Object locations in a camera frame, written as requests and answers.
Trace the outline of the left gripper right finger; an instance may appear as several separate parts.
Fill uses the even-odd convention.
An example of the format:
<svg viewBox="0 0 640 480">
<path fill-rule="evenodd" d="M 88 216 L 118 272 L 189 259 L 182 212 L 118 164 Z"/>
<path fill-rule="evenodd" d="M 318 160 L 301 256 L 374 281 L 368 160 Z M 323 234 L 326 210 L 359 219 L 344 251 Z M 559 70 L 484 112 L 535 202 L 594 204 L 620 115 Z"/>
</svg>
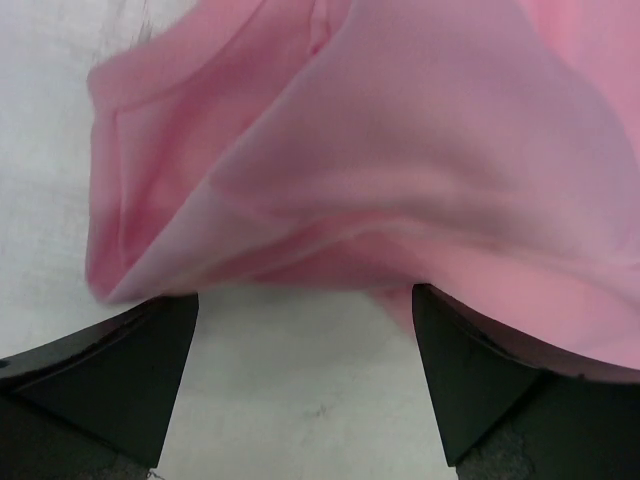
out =
<svg viewBox="0 0 640 480">
<path fill-rule="evenodd" d="M 414 286 L 412 316 L 458 478 L 638 478 L 638 371 L 556 348 L 431 285 Z"/>
</svg>

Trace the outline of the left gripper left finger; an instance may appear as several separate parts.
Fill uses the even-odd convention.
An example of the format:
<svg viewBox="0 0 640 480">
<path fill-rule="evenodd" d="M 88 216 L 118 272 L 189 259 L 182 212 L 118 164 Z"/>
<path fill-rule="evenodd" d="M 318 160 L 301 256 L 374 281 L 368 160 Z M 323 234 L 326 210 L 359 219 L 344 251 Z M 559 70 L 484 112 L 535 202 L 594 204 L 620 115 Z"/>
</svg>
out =
<svg viewBox="0 0 640 480">
<path fill-rule="evenodd" d="M 160 297 L 1 361 L 4 479 L 147 479 L 199 312 Z"/>
</svg>

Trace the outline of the pink t shirt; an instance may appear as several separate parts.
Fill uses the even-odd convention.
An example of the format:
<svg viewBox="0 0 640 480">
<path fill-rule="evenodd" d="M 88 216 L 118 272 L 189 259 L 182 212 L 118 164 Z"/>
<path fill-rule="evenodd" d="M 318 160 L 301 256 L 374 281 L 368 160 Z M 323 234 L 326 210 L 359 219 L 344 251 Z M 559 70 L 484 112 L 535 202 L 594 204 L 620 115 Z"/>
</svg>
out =
<svg viewBox="0 0 640 480">
<path fill-rule="evenodd" d="M 95 67 L 86 275 L 431 284 L 639 366 L 635 1 L 201 1 Z"/>
</svg>

